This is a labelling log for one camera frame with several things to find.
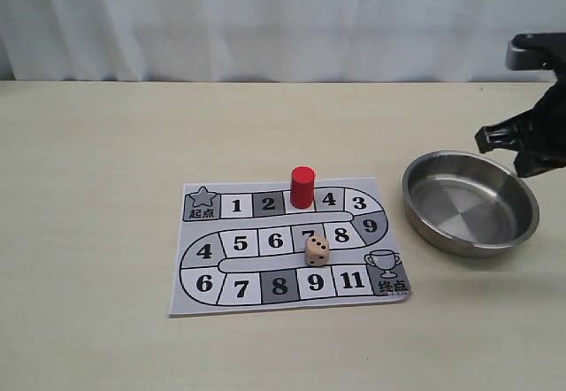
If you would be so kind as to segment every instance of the metal bowl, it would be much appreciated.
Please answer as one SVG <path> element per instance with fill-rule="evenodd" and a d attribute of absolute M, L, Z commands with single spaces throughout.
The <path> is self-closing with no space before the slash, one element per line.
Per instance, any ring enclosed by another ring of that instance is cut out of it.
<path fill-rule="evenodd" d="M 496 256 L 539 225 L 534 194 L 505 167 L 461 151 L 413 161 L 403 175 L 410 224 L 431 245 L 462 257 Z"/>

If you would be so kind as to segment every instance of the die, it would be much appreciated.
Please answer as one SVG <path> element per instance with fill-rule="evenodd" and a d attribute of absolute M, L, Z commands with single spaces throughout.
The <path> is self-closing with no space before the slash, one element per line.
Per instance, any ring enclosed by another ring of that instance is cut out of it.
<path fill-rule="evenodd" d="M 328 263 L 330 256 L 330 245 L 324 236 L 313 234 L 307 239 L 305 248 L 307 265 L 319 267 Z"/>

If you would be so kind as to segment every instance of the star icon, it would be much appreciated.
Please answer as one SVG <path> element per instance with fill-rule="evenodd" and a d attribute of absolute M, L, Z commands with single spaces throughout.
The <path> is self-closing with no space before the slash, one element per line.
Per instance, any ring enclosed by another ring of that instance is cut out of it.
<path fill-rule="evenodd" d="M 188 194 L 188 196 L 193 200 L 193 208 L 200 207 L 204 205 L 205 207 L 212 206 L 212 200 L 217 194 L 214 192 L 209 192 L 208 189 L 204 186 L 201 186 L 198 189 L 198 192 L 194 192 L 193 194 Z"/>

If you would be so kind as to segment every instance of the beige table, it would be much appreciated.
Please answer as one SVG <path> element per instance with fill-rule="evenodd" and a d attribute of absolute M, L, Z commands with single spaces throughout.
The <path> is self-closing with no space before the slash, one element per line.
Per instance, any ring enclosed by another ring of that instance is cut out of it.
<path fill-rule="evenodd" d="M 528 181 L 538 232 L 484 262 L 424 244 L 400 190 L 546 88 L 0 83 L 0 389 L 563 390 L 566 171 Z M 414 295 L 169 319 L 182 183 L 301 164 L 378 178 Z"/>

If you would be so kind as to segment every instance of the red cylinder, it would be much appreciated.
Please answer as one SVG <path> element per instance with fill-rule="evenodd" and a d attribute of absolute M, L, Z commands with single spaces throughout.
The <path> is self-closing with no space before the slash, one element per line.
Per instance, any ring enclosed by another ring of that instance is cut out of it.
<path fill-rule="evenodd" d="M 315 171 L 306 166 L 296 167 L 291 173 L 291 204 L 305 209 L 312 205 L 315 196 Z"/>

